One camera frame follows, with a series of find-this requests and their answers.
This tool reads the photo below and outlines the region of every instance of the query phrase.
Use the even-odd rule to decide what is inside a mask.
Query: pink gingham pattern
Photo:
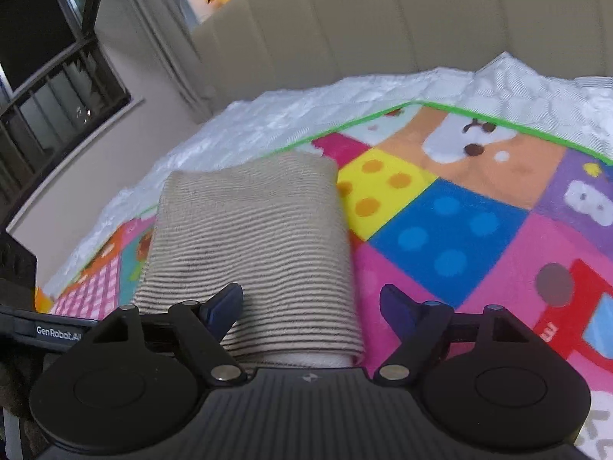
[[[103,266],[95,275],[59,298],[53,315],[101,320],[116,309],[119,298],[120,260]]]

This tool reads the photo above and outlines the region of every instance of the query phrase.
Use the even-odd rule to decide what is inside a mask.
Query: light blue polka dot
[[[499,226],[500,221],[494,213],[480,213],[470,220],[470,229],[477,237],[491,235]]]
[[[448,249],[436,258],[434,268],[440,276],[456,276],[466,269],[467,262],[462,251]]]
[[[428,242],[428,232],[422,227],[414,226],[400,232],[398,245],[404,251],[418,251]]]
[[[455,215],[460,210],[460,203],[453,197],[439,197],[434,201],[434,212],[439,216]]]

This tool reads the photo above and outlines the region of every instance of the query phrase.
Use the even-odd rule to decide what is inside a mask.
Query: folded striped cloth
[[[164,312],[243,287],[223,344],[243,364],[350,366],[362,356],[346,218],[327,158],[284,153],[164,186],[134,303]]]

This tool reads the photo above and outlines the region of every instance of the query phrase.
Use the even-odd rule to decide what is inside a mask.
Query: metal screw
[[[409,369],[402,365],[385,365],[379,370],[379,375],[385,380],[403,380],[406,379],[410,373]]]
[[[213,378],[220,382],[228,382],[237,379],[242,373],[241,369],[234,365],[219,365],[211,370]]]

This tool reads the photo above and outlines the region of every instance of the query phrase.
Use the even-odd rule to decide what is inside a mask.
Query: orange polka dot
[[[367,216],[374,215],[379,210],[379,207],[381,207],[381,203],[378,200],[368,197],[360,200],[356,204],[356,214],[362,218],[366,218]]]
[[[383,163],[377,159],[371,159],[362,164],[362,171],[365,173],[376,173],[381,171]]]
[[[406,173],[396,173],[390,176],[387,182],[392,188],[406,188],[411,184],[411,177]]]
[[[353,190],[353,185],[350,181],[339,181],[336,184],[336,188],[338,188],[338,193],[341,194],[341,197],[347,197]]]

